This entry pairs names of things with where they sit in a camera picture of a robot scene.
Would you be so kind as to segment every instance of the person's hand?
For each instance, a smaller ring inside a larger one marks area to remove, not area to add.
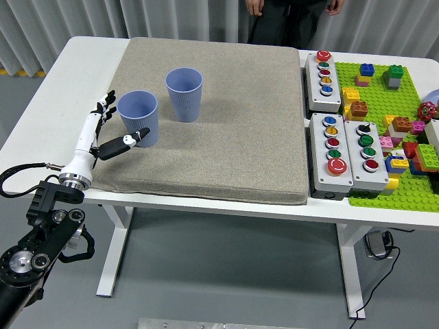
[[[324,11],[328,13],[329,16],[334,16],[342,11],[344,5],[344,0],[332,0],[331,4],[328,5]]]
[[[265,0],[246,0],[246,6],[250,15],[262,16],[262,8]]]

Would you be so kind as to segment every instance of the brown lego brick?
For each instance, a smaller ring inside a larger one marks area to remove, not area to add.
[[[365,101],[354,101],[351,104],[351,114],[353,117],[365,117],[368,114],[368,105]]]
[[[409,132],[412,126],[407,117],[396,117],[393,119],[392,125],[395,132]]]

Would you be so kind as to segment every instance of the person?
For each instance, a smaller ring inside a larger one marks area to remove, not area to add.
[[[246,0],[248,43],[308,49],[323,11],[339,14],[345,0]]]

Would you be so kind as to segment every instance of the red button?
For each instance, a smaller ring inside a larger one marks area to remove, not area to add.
[[[328,170],[333,175],[341,175],[347,169],[348,165],[340,158],[334,158],[328,161]]]
[[[321,78],[329,77],[331,75],[331,72],[329,70],[320,70],[318,73],[318,76]]]
[[[317,60],[321,62],[327,62],[329,58],[331,58],[331,54],[329,53],[329,51],[319,50],[317,52]]]
[[[370,173],[374,173],[375,171],[377,171],[378,167],[379,167],[378,162],[373,159],[366,160],[363,163],[364,170]]]
[[[326,145],[327,149],[336,149],[340,145],[340,142],[336,138],[328,138],[324,144]]]

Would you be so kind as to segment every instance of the white table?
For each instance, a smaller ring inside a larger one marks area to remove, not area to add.
[[[68,42],[0,151],[0,172],[24,163],[65,165],[71,160],[84,120],[96,101],[108,91],[128,42],[126,39],[93,37],[75,37]],[[305,66],[308,53],[300,51],[301,67]],[[406,66],[421,100],[430,91],[439,88],[439,64],[433,60],[335,52],[333,56],[336,62]],[[25,191],[49,174],[46,169],[22,171],[5,183],[5,191]],[[115,224],[97,289],[100,296],[110,297],[112,294],[134,207],[317,221],[337,224],[350,317],[356,317],[355,311],[363,306],[354,244],[371,227],[439,229],[439,214],[436,213],[376,208],[365,211],[364,208],[350,206],[347,199],[338,202],[309,197],[307,205],[277,206],[119,194],[91,188],[85,192],[84,201],[102,204]],[[359,317],[365,317],[363,310],[359,312]]]

